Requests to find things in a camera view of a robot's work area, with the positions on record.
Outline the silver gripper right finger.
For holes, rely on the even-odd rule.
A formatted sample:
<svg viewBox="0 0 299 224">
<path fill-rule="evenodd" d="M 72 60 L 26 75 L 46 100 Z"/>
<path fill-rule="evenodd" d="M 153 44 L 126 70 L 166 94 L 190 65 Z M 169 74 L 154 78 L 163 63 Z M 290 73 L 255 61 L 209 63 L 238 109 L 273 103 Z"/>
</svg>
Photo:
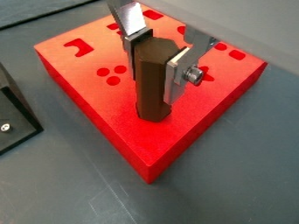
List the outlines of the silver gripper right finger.
<svg viewBox="0 0 299 224">
<path fill-rule="evenodd" d="M 203 71 L 199 69 L 199 58 L 219 42 L 211 35 L 186 26 L 185 41 L 191 47 L 185 47 L 166 64 L 166 80 L 163 101 L 173 105 L 185 93 L 186 84 L 199 85 Z"/>
</svg>

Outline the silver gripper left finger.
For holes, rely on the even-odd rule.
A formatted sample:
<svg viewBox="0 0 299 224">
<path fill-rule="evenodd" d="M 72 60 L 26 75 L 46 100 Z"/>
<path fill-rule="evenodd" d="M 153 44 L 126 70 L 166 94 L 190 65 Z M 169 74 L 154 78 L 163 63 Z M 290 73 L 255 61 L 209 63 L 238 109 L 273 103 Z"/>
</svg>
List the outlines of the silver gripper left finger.
<svg viewBox="0 0 299 224">
<path fill-rule="evenodd" d="M 135 47 L 154 36 L 154 30 L 146 25 L 139 2 L 135 0 L 107 0 L 107 6 L 122 31 L 123 48 L 127 52 L 132 79 L 135 79 Z"/>
</svg>

